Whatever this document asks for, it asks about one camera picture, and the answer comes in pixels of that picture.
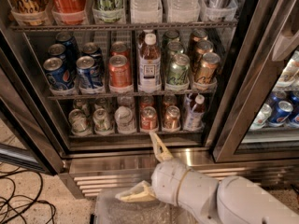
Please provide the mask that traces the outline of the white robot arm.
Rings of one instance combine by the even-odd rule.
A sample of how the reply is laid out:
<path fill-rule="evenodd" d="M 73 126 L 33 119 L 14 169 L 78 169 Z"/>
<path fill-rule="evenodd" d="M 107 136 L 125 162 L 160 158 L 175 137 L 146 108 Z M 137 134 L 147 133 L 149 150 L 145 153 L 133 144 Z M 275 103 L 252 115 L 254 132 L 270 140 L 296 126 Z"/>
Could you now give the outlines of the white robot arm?
<path fill-rule="evenodd" d="M 158 160 L 151 181 L 117 194 L 118 200 L 159 200 L 188 211 L 198 224 L 299 224 L 298 214 L 250 180 L 219 181 L 195 171 L 173 157 L 157 133 L 149 135 Z"/>

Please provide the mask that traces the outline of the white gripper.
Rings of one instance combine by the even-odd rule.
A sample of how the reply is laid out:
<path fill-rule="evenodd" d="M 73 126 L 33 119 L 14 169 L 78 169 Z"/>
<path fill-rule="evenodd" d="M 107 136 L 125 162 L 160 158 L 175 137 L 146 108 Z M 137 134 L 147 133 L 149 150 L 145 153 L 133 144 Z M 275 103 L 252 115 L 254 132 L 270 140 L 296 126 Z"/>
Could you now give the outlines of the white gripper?
<path fill-rule="evenodd" d="M 157 197 L 164 203 L 187 210 L 199 224 L 218 224 L 218 180 L 173 159 L 173 155 L 156 132 L 150 132 L 149 136 L 154 155 L 160 162 L 151 176 L 152 186 L 147 181 L 141 181 L 116 194 L 115 198 L 125 203 L 143 203 L 154 201 Z"/>

